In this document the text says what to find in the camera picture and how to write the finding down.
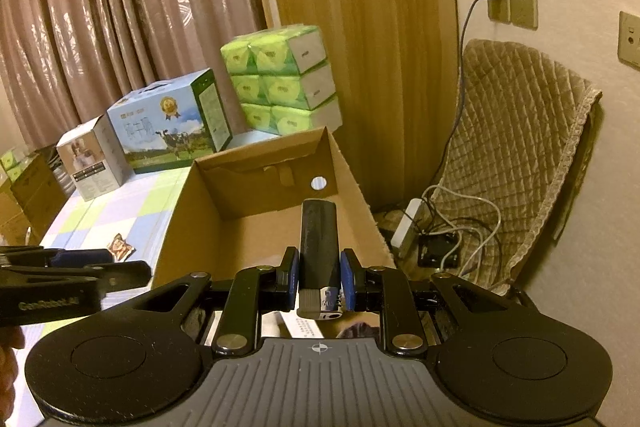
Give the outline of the person left hand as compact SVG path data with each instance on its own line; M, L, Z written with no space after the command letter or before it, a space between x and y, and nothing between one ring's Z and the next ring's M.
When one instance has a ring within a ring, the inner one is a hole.
M21 326L2 327L0 339L0 421L6 425L14 408L14 385L18 376L16 350L25 347L25 336Z

